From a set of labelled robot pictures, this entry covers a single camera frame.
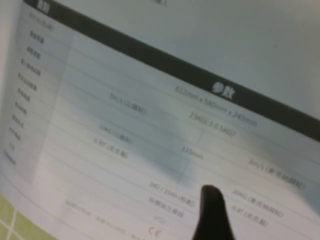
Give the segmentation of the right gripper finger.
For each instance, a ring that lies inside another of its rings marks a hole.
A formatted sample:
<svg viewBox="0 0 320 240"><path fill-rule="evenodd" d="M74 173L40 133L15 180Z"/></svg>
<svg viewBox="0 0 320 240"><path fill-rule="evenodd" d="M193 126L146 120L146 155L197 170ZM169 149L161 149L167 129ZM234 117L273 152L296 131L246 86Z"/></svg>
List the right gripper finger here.
<svg viewBox="0 0 320 240"><path fill-rule="evenodd" d="M199 219L192 239L235 239L223 194L213 185L203 185L201 188Z"/></svg>

